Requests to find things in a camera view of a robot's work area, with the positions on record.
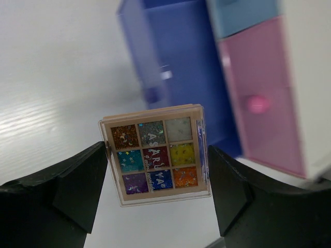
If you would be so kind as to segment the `pink drawer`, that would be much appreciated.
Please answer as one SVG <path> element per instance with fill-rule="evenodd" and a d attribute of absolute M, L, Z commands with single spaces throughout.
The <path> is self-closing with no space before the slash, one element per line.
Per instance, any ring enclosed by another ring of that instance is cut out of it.
<path fill-rule="evenodd" d="M 244 157 L 305 177 L 281 17 L 219 42 Z"/>

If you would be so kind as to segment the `colourful square eyeshadow palette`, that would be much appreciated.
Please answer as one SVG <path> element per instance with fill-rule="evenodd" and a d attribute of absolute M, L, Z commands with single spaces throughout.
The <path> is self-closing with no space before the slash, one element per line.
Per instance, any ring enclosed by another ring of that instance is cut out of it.
<path fill-rule="evenodd" d="M 121 206 L 211 195 L 201 105 L 108 116 L 99 128 Z"/>

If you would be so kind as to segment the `blue drawer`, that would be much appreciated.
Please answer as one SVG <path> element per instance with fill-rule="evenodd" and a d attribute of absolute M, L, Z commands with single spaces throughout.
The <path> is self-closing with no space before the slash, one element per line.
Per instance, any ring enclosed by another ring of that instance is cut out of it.
<path fill-rule="evenodd" d="M 277 1 L 236 0 L 207 1 L 216 39 L 231 36 L 279 15 Z"/>

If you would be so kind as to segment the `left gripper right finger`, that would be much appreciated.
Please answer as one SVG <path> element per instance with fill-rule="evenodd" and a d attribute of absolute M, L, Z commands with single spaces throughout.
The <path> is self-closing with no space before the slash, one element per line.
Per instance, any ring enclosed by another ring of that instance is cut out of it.
<path fill-rule="evenodd" d="M 209 146 L 209 178 L 226 247 L 330 247 L 330 182 L 298 188 Z"/>

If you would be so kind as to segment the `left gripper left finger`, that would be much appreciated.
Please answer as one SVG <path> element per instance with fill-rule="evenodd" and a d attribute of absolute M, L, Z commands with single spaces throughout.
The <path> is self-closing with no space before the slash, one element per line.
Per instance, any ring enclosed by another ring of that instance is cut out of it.
<path fill-rule="evenodd" d="M 1 185 L 1 247 L 83 247 L 108 159 L 104 142 Z"/>

